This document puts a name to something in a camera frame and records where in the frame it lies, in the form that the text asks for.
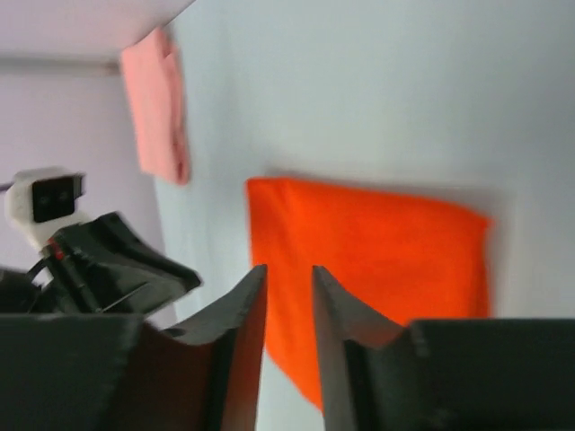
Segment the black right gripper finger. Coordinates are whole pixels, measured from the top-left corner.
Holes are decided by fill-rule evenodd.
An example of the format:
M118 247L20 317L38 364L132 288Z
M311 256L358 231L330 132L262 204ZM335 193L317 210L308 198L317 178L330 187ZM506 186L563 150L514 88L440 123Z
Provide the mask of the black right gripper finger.
M328 430L571 430L571 319L401 326L313 269Z

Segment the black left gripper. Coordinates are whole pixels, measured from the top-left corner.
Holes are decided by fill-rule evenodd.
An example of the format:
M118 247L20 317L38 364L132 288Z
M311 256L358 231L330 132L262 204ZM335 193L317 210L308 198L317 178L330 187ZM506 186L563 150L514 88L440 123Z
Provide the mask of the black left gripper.
M1 267L2 429L254 429L265 266L166 330L138 314L53 314L152 314L202 280L118 212L69 226L16 226L40 260L28 270ZM103 267L64 241L82 232L103 248Z

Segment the orange polo t-shirt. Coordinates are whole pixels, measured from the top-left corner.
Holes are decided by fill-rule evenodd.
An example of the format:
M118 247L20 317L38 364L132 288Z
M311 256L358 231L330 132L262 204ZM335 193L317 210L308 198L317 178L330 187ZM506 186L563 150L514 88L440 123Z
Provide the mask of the orange polo t-shirt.
M246 183L252 262L268 268L265 343L271 359L322 406L312 269L399 324L491 313L485 258L490 220L432 198L319 181Z

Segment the folded pink t-shirt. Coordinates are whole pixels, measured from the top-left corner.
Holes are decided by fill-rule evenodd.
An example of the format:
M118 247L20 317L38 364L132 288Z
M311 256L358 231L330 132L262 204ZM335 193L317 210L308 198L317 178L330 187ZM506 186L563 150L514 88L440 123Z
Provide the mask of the folded pink t-shirt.
M175 185L190 181L185 91L179 51L169 33L152 29L119 59L140 169Z

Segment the aluminium frame post left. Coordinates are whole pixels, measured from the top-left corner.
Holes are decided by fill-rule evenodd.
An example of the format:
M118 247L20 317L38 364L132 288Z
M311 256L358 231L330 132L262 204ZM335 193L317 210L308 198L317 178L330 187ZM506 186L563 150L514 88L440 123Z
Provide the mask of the aluminium frame post left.
M116 61L81 57L26 57L1 56L2 75L119 75Z

